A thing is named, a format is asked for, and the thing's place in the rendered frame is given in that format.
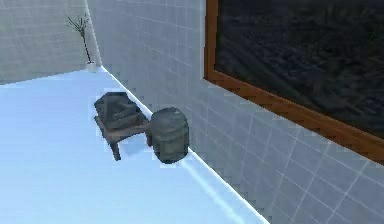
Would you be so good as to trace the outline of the dark wooden stand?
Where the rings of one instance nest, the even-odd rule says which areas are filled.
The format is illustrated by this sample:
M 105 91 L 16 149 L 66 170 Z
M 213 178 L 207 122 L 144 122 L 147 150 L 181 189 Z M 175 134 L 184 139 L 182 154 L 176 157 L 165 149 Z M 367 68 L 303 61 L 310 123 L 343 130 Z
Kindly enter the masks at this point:
M 149 119 L 126 92 L 107 92 L 95 101 L 94 107 L 95 122 L 116 161 L 121 159 L 120 141 L 149 130 Z

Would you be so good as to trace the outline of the bare twig houseplant white pot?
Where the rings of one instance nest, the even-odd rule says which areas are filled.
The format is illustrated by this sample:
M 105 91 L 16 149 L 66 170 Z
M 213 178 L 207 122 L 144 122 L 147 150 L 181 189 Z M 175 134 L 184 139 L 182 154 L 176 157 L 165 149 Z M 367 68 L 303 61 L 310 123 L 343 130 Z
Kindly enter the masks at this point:
M 86 55 L 86 69 L 89 72 L 95 73 L 97 71 L 97 66 L 96 62 L 91 59 L 90 56 L 90 51 L 88 48 L 87 40 L 86 40 L 86 33 L 87 33 L 87 28 L 90 25 L 90 18 L 88 17 L 87 14 L 84 14 L 83 16 L 80 16 L 79 14 L 76 15 L 76 18 L 73 19 L 69 15 L 66 15 L 67 18 L 67 27 L 71 27 L 75 32 L 77 32 L 81 40 L 83 42 L 84 50 L 85 50 L 85 55 Z

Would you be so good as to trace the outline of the grey cylindrical bin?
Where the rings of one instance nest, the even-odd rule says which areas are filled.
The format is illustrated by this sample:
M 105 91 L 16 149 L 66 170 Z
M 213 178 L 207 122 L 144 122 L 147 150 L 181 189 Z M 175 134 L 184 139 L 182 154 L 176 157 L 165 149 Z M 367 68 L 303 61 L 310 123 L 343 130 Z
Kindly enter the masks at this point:
M 162 163 L 175 163 L 188 154 L 188 121 L 175 107 L 163 108 L 152 114 L 149 136 L 154 153 Z

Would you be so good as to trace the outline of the brown framed dark window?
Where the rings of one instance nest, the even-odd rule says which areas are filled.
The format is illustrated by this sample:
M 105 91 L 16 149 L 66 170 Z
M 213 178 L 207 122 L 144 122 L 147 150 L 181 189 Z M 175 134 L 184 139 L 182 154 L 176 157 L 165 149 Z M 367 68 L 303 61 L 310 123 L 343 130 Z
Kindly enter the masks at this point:
M 384 0 L 205 6 L 205 80 L 384 166 Z

